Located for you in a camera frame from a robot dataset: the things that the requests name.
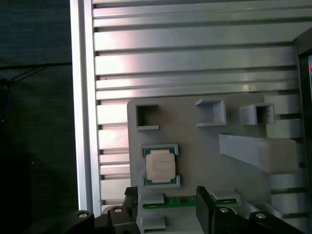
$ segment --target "dark background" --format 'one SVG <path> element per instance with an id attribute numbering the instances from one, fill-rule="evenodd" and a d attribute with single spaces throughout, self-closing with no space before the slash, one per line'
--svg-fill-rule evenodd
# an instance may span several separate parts
<path id="1" fill-rule="evenodd" d="M 4 66 L 71 60 L 69 0 L 0 1 L 1 75 L 29 70 Z M 6 158 L 2 168 L 10 171 L 5 181 L 14 188 L 6 190 L 16 213 L 27 208 L 21 192 L 30 185 L 32 222 L 78 209 L 72 84 L 72 66 L 66 65 L 48 67 L 11 88 L 3 125 L 18 155 L 0 151 Z"/>

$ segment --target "gray slanted block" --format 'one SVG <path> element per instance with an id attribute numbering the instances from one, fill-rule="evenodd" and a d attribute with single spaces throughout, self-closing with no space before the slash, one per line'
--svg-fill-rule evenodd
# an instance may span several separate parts
<path id="1" fill-rule="evenodd" d="M 220 154 L 256 166 L 269 174 L 298 170 L 296 142 L 219 134 Z"/>
<path id="2" fill-rule="evenodd" d="M 243 125 L 274 124 L 274 105 L 257 103 L 241 107 L 240 123 Z"/>

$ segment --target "screw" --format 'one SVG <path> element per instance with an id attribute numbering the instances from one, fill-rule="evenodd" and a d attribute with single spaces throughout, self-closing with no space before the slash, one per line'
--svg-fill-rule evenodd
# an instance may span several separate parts
<path id="1" fill-rule="evenodd" d="M 229 210 L 226 209 L 226 208 L 221 208 L 220 211 L 221 211 L 222 213 L 227 213 L 227 212 L 229 212 Z"/>
<path id="2" fill-rule="evenodd" d="M 87 216 L 88 216 L 87 214 L 79 214 L 79 215 L 78 215 L 79 218 L 85 218 L 85 217 L 87 217 Z"/>
<path id="3" fill-rule="evenodd" d="M 264 214 L 262 214 L 262 213 L 258 213 L 258 214 L 256 215 L 256 217 L 257 217 L 257 218 L 266 218 L 266 216 L 265 216 Z"/>
<path id="4" fill-rule="evenodd" d="M 114 211 L 115 211 L 116 213 L 119 213 L 119 212 L 122 211 L 122 209 L 121 209 L 121 208 L 116 208 L 116 209 L 114 209 Z"/>

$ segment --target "slotted metal panel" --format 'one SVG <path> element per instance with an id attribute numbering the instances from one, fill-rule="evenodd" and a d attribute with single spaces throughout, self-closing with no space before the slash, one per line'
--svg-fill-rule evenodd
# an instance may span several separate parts
<path id="1" fill-rule="evenodd" d="M 312 27 L 311 8 L 310 0 L 85 0 L 84 157 L 94 213 L 130 185 L 132 98 L 263 92 L 279 104 L 277 114 L 298 113 L 292 40 Z M 280 121 L 272 136 L 300 137 L 300 120 Z"/>

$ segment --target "gray plastic bracket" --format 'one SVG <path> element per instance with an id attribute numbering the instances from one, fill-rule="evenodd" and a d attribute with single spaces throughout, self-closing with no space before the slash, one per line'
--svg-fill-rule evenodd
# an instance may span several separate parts
<path id="1" fill-rule="evenodd" d="M 296 142 L 219 134 L 220 154 L 256 166 L 269 174 L 298 170 Z"/>
<path id="2" fill-rule="evenodd" d="M 159 145 L 140 145 L 141 157 L 144 157 L 143 150 L 167 150 L 167 149 L 175 149 L 175 156 L 179 155 L 179 147 L 178 144 L 159 144 Z"/>
<path id="3" fill-rule="evenodd" d="M 176 183 L 175 184 L 146 184 L 145 183 L 145 175 L 141 176 L 141 186 L 147 189 L 170 189 L 170 188 L 179 188 L 181 186 L 180 176 L 176 175 Z"/>
<path id="4" fill-rule="evenodd" d="M 158 230 L 166 229 L 165 216 L 164 215 L 154 215 L 151 217 L 142 217 L 140 219 L 141 233 L 145 230 Z"/>
<path id="5" fill-rule="evenodd" d="M 163 204 L 165 203 L 164 194 L 140 195 L 139 202 L 141 205 Z"/>
<path id="6" fill-rule="evenodd" d="M 237 204 L 226 205 L 227 207 L 241 205 L 240 195 L 235 190 L 212 190 L 210 193 L 216 200 L 235 199 L 237 201 Z"/>
<path id="7" fill-rule="evenodd" d="M 213 122 L 201 122 L 197 124 L 197 128 L 199 127 L 211 127 L 211 126 L 219 126 L 226 125 L 226 109 L 225 102 L 221 98 L 202 98 L 195 103 L 195 106 L 201 108 L 210 109 L 213 113 Z"/>
<path id="8" fill-rule="evenodd" d="M 275 124 L 274 105 L 257 103 L 240 108 L 240 123 L 243 125 Z"/>

